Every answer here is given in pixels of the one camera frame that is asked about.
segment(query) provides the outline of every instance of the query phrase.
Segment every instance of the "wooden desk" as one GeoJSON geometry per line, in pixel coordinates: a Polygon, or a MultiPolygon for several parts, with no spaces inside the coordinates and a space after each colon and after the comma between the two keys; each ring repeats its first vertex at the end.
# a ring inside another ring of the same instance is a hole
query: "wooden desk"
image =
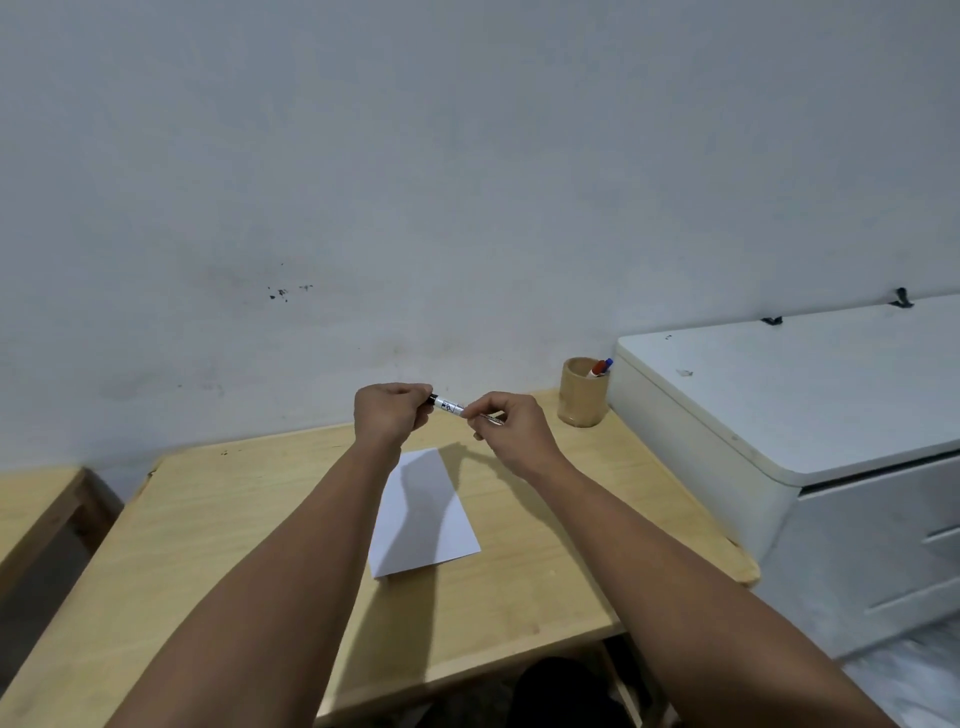
{"type": "MultiPolygon", "coordinates": [[[[538,395],[585,473],[743,584],[756,563],[611,413],[580,430],[538,395]]],[[[620,631],[552,514],[456,418],[436,413],[406,449],[436,447],[483,551],[384,583],[365,576],[321,722],[620,631]]],[[[352,426],[189,449],[164,459],[0,702],[0,724],[102,726],[193,606],[307,495],[352,426]]]]}
{"type": "Polygon", "coordinates": [[[96,476],[77,466],[0,473],[0,597],[71,518],[92,553],[119,508],[107,503],[96,476]]]}

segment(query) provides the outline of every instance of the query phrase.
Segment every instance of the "cabinet lid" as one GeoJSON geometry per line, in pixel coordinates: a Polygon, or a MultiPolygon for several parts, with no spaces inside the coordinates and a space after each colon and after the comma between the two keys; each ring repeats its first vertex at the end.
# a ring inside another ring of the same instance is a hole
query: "cabinet lid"
{"type": "Polygon", "coordinates": [[[960,449],[960,295],[914,304],[625,336],[617,352],[772,478],[812,485],[960,449]]]}

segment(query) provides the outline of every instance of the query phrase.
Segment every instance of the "white paper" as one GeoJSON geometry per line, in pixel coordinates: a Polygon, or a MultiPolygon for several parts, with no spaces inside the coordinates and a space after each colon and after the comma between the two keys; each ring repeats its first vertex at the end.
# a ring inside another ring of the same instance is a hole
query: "white paper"
{"type": "Polygon", "coordinates": [[[367,557],[373,578],[479,551],[440,452],[403,452],[387,478],[376,514],[367,557]]]}

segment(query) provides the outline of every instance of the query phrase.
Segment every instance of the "pen holder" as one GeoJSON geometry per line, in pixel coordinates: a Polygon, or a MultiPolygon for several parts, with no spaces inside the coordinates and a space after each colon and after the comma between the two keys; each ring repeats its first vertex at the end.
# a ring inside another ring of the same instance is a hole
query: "pen holder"
{"type": "Polygon", "coordinates": [[[564,362],[560,375],[560,406],[557,417],[574,427],[593,427],[607,414],[610,375],[590,376],[596,357],[574,356],[564,362]]]}

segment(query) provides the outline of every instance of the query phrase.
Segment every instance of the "pen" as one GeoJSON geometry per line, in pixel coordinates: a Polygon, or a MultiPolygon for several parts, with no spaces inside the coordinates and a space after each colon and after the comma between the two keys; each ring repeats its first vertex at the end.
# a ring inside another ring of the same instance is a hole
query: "pen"
{"type": "Polygon", "coordinates": [[[593,365],[593,368],[587,372],[587,379],[592,379],[595,376],[603,376],[610,370],[610,367],[613,366],[612,359],[600,359],[596,364],[593,365]]]}
{"type": "MultiPolygon", "coordinates": [[[[437,397],[437,395],[430,395],[426,401],[427,404],[433,404],[441,409],[446,410],[451,415],[456,415],[460,417],[464,413],[464,407],[460,404],[457,404],[454,401],[445,400],[443,397],[437,397]]],[[[503,420],[497,420],[493,415],[480,415],[481,417],[486,417],[494,425],[503,425],[503,420]]]]}

